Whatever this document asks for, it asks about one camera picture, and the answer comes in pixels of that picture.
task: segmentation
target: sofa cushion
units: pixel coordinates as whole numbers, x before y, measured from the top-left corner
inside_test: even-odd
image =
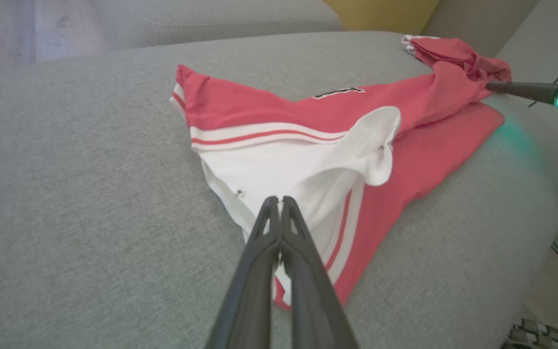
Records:
[[[341,31],[322,0],[96,0],[112,49]]]
[[[243,250],[168,102],[177,64],[298,100],[430,73],[386,32],[112,52],[0,71],[0,348],[199,348]],[[403,212],[345,306],[362,348],[493,349],[558,226],[526,107]],[[290,344],[273,307],[273,348]]]

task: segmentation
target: red garment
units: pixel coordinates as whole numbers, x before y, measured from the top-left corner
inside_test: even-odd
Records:
[[[403,208],[439,185],[504,121],[501,113],[479,102],[490,94],[485,90],[487,81],[511,80],[504,61],[476,55],[458,39],[414,38],[412,45],[416,57],[431,66],[433,74],[338,90],[299,102],[199,75],[185,66],[178,68],[172,101],[186,115],[193,148],[229,149],[272,141],[278,135],[332,143],[374,109],[399,108],[401,126],[392,142],[390,178],[381,186],[363,188],[350,253],[339,277],[332,279],[341,303]],[[349,192],[336,248],[342,244],[350,196]],[[327,270],[334,256],[326,263]],[[288,307],[284,293],[277,282],[275,300]]]

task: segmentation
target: yellow fabric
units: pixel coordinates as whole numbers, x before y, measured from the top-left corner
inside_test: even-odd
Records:
[[[417,35],[438,0],[324,0],[348,31],[390,31]]]

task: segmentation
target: gray fabric surface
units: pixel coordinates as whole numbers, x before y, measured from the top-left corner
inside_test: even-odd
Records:
[[[177,64],[298,100],[429,73],[399,39],[275,35],[1,71],[0,348],[201,347],[243,243],[168,103]],[[558,137],[488,103],[507,123],[410,204],[350,296],[362,348],[497,348],[529,292],[558,226]]]
[[[342,31],[322,0],[96,0],[112,49]]]

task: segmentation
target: red and white shirt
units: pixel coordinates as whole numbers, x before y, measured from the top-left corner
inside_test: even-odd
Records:
[[[511,80],[505,62],[457,39],[407,42],[433,74],[291,102],[181,65],[170,99],[245,240],[266,197],[294,197],[342,303],[403,208],[503,122],[479,101],[490,79]],[[290,278],[275,276],[290,305]]]

